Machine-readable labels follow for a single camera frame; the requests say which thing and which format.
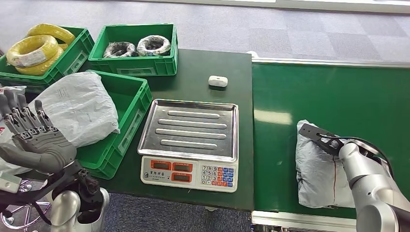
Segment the white small box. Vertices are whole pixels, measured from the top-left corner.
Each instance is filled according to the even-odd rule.
[[[21,178],[5,172],[0,172],[0,190],[17,193]]]
[[[210,76],[208,84],[210,86],[226,87],[228,85],[228,78],[224,76]]]

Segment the green tabletop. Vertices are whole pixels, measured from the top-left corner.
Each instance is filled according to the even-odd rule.
[[[208,86],[211,75],[225,76],[225,90]],[[179,50],[176,76],[147,77],[154,99],[235,103],[239,107],[239,177],[234,193],[213,192],[143,184],[137,146],[145,119],[138,129],[119,170],[111,180],[100,180],[110,192],[159,198],[215,207],[253,209],[252,76],[249,54]]]
[[[255,210],[355,218],[298,203],[296,124],[307,119],[381,148],[410,198],[410,69],[337,63],[253,63]]]

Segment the green crate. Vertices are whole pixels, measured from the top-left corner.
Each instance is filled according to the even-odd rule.
[[[77,159],[93,176],[112,179],[152,101],[145,79],[96,72],[113,99],[121,133],[111,133],[105,139],[77,149]]]
[[[138,42],[148,35],[161,35],[171,42],[171,54],[162,57],[103,58],[111,42]],[[127,76],[170,76],[176,74],[178,39],[174,24],[104,26],[88,60],[92,69]]]
[[[75,36],[75,40],[44,75],[22,75],[14,66],[7,65],[6,56],[2,56],[0,58],[0,83],[4,86],[27,86],[26,92],[41,93],[62,77],[77,72],[87,60],[94,41],[86,28],[62,28],[69,30]]]

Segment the weighing scale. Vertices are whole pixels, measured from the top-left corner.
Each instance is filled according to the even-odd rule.
[[[138,145],[145,184],[235,192],[238,106],[153,101]]]

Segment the stainless steel tray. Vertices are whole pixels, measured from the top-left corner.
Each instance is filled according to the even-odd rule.
[[[238,158],[238,116],[235,104],[156,99],[138,153],[234,162]]]

